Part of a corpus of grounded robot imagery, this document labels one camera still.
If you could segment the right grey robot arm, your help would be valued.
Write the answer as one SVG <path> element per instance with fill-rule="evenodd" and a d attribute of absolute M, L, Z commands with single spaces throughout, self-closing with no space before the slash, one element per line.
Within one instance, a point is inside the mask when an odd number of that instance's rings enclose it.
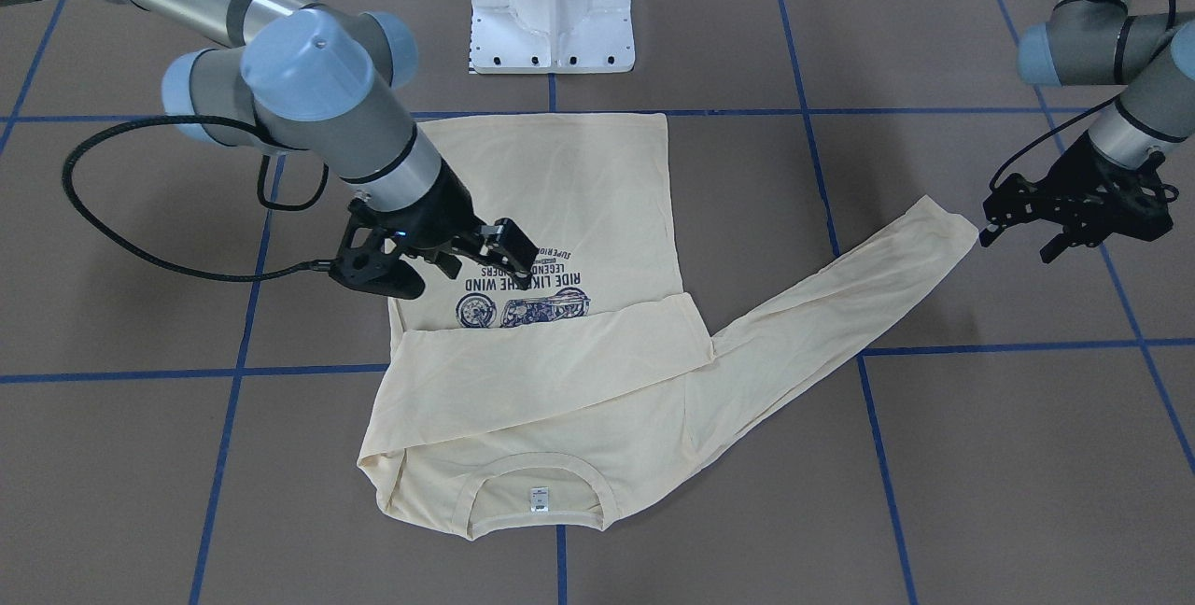
<path fill-rule="evenodd" d="M 45 0 L 4 0 L 4 6 Z M 133 255 L 164 265 L 94 216 L 76 195 L 85 151 L 148 127 L 176 126 L 195 140 L 274 157 L 312 151 L 323 176 L 353 189 L 336 256 L 310 259 L 255 281 L 323 271 L 353 291 L 417 299 L 423 259 L 449 279 L 464 258 L 532 286 L 538 248 L 511 219 L 474 216 L 472 197 L 394 90 L 413 77 L 413 36 L 387 13 L 350 16 L 315 0 L 104 0 L 183 23 L 210 39 L 163 75 L 163 115 L 94 134 L 65 159 L 65 196 L 88 224 Z"/>

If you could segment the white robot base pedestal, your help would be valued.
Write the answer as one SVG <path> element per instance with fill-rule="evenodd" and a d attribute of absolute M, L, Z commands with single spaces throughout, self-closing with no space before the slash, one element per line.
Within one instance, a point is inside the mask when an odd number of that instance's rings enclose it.
<path fill-rule="evenodd" d="M 636 55 L 632 0 L 472 0 L 474 74 L 620 74 Z"/>

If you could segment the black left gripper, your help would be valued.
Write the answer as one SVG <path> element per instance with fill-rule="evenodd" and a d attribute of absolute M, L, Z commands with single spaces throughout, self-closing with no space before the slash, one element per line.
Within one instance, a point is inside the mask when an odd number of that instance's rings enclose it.
<path fill-rule="evenodd" d="M 1153 242 L 1173 230 L 1169 204 L 1176 188 L 1158 170 L 1166 155 L 1145 151 L 1136 169 L 1105 157 L 1083 134 L 1038 181 L 1009 178 L 983 201 L 986 226 L 978 242 L 989 248 L 1010 227 L 1044 219 L 1060 226 L 1058 236 L 1040 248 L 1050 264 L 1070 248 L 1104 242 L 1109 236 Z"/>

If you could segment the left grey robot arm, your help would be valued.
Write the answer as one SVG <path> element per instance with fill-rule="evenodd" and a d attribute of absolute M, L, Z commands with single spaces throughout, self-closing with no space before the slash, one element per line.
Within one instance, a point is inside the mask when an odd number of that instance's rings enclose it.
<path fill-rule="evenodd" d="M 1132 16 L 1130 0 L 1058 0 L 1048 22 L 1021 36 L 1021 78 L 1036 86 L 1117 85 L 1119 94 L 1090 110 L 1092 124 L 1043 178 L 997 170 L 981 246 L 1040 219 L 1060 226 L 1041 248 L 1044 263 L 1110 236 L 1154 242 L 1169 233 L 1178 191 L 1160 167 L 1194 129 L 1191 56 L 1191 13 L 1178 12 L 1176 0 L 1148 16 Z"/>

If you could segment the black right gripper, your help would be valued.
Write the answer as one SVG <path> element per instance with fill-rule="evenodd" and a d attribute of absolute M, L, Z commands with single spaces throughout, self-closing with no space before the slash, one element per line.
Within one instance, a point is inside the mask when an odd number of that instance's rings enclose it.
<path fill-rule="evenodd" d="M 385 202 L 376 191 L 362 200 L 370 209 L 384 214 L 398 232 L 393 242 L 386 243 L 387 250 L 402 243 L 404 259 L 427 259 L 449 277 L 456 277 L 462 259 L 468 259 L 482 265 L 483 273 L 504 276 L 515 288 L 528 288 L 541 248 L 511 218 L 484 225 L 474 216 L 466 187 L 443 160 L 437 161 L 433 181 L 428 184 L 416 181 L 413 188 L 421 192 L 415 198 L 407 195 L 406 187 L 396 192 L 397 197 L 406 198 L 407 204 Z"/>

